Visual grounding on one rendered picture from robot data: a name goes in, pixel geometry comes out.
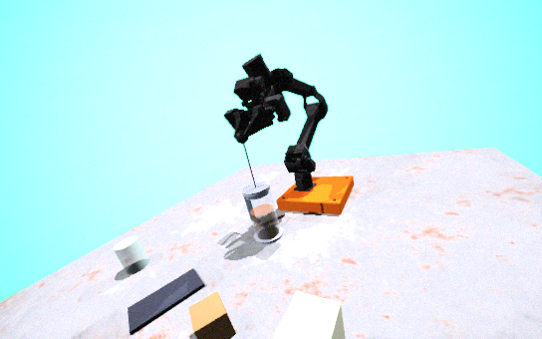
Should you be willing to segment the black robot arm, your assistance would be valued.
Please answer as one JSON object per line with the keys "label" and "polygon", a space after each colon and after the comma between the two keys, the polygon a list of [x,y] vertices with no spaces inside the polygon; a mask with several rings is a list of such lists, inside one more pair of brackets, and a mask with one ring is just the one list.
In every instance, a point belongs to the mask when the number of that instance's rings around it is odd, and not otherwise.
{"label": "black robot arm", "polygon": [[[277,68],[269,71],[260,54],[242,65],[248,77],[236,80],[234,95],[241,99],[241,107],[248,101],[264,100],[264,90],[269,90],[273,95],[283,95],[288,91],[303,98],[303,107],[306,111],[307,121],[296,145],[289,146],[284,159],[284,165],[288,173],[295,176],[296,187],[294,190],[311,191],[316,185],[313,182],[311,172],[316,170],[316,163],[310,154],[310,146],[317,131],[317,126],[327,115],[329,106],[326,99],[314,85],[309,85],[293,77],[287,68]],[[318,102],[307,104],[307,97],[314,97]],[[284,97],[285,99],[285,97]]]}

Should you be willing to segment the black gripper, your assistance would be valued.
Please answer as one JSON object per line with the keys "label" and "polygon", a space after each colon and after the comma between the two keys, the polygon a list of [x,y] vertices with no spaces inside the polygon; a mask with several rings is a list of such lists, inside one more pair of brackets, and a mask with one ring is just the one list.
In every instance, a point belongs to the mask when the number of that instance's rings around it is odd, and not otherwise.
{"label": "black gripper", "polygon": [[251,100],[244,105],[243,109],[232,109],[225,113],[224,118],[233,128],[233,138],[238,131],[245,131],[244,137],[248,138],[253,134],[274,124],[273,119],[278,116],[277,121],[285,122],[291,117],[291,110],[286,103],[284,97],[280,94],[273,95],[269,90],[264,90],[264,100],[260,104],[259,101]]}

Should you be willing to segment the french press coffee maker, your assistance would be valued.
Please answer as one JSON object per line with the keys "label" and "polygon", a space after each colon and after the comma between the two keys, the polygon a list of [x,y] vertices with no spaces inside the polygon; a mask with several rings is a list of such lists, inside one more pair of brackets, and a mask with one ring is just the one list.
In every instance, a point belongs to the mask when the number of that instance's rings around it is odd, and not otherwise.
{"label": "french press coffee maker", "polygon": [[247,161],[251,171],[253,182],[242,190],[250,220],[254,228],[254,239],[259,244],[270,244],[279,240],[284,233],[279,224],[269,182],[256,182],[246,152],[245,144],[248,138],[244,137],[245,131],[238,131],[235,140],[243,144]]}

